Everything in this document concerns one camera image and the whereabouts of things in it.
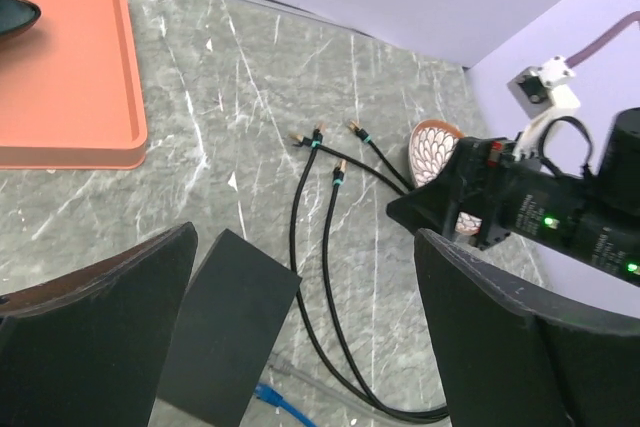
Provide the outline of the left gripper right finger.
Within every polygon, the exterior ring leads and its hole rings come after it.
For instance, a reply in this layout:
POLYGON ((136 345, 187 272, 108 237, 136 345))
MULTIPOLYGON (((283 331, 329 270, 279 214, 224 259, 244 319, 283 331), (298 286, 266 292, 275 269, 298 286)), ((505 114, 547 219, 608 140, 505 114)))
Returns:
POLYGON ((636 426, 639 321, 487 263, 430 230, 414 259, 455 426, 636 426))

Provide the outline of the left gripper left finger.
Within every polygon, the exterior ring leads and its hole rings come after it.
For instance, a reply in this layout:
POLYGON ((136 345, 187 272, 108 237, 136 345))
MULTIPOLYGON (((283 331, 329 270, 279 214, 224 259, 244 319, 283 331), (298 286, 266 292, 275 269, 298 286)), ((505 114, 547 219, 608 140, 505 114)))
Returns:
POLYGON ((2 295, 2 425, 147 425, 197 244, 187 222, 2 295))

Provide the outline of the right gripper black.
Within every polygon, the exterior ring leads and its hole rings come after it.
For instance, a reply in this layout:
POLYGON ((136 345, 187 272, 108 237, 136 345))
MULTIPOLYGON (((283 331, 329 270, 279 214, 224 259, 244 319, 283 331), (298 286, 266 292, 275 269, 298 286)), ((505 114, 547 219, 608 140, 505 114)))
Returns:
POLYGON ((390 202, 386 214, 412 235, 431 230, 454 240, 461 215, 474 217, 476 247, 518 234, 558 252, 588 250, 587 182, 545 173, 545 161, 517 162, 505 139, 460 140, 439 175, 390 202))

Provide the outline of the black network switch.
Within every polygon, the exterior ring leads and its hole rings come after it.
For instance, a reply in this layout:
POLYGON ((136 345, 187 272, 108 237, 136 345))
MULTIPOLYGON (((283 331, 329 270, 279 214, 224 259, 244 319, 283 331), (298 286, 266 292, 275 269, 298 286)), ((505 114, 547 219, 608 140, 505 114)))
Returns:
POLYGON ((185 293, 159 398, 213 426, 239 425, 300 283, 224 230, 185 293))

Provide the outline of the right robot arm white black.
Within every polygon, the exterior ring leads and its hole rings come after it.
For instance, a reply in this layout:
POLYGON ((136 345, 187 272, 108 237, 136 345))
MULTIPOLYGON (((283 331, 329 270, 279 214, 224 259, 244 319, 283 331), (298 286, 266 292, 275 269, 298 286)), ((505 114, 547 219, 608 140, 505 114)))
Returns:
POLYGON ((544 153, 522 160, 506 138, 464 137, 439 175, 389 203, 410 233, 452 240, 466 213, 480 220, 472 245, 487 250, 518 234, 633 285, 639 282, 639 111, 613 120, 598 172, 561 171, 544 153))

